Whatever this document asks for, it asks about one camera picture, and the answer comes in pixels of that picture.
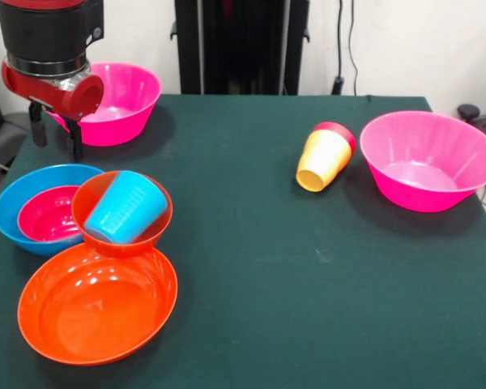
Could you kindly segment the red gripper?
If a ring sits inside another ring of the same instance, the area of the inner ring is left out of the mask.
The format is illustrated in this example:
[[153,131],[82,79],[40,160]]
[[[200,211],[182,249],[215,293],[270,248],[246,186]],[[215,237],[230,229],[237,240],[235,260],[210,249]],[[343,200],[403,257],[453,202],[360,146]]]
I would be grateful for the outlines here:
[[40,79],[24,75],[11,67],[6,59],[2,62],[1,72],[2,80],[11,92],[31,101],[28,114],[34,144],[46,147],[48,143],[45,123],[41,118],[44,106],[66,118],[70,159],[80,162],[83,158],[83,141],[78,121],[97,111],[104,95],[104,83],[92,73],[90,62],[86,62],[83,70],[64,79]]

